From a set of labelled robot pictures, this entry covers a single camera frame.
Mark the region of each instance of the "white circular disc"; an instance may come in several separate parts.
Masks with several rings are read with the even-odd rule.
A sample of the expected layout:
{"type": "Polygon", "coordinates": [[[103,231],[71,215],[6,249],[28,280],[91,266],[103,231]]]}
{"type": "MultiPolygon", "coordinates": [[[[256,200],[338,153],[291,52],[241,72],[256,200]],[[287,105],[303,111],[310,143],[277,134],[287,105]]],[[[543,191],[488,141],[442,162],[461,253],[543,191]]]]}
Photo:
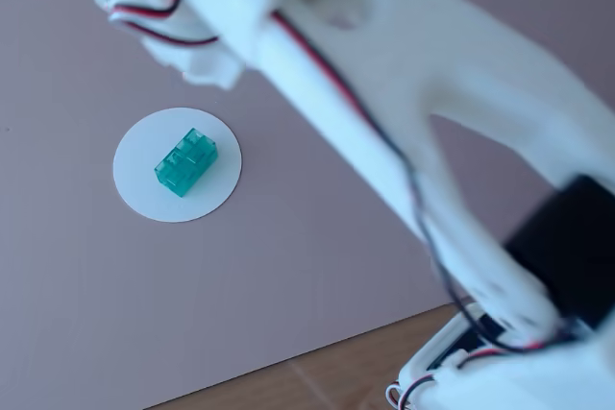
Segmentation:
{"type": "Polygon", "coordinates": [[[231,196],[240,174],[237,138],[220,119],[198,109],[165,109],[141,119],[124,135],[113,159],[113,179],[124,202],[166,223],[213,212],[231,196]],[[159,183],[154,169],[190,129],[215,141],[218,159],[181,198],[159,183]]]}

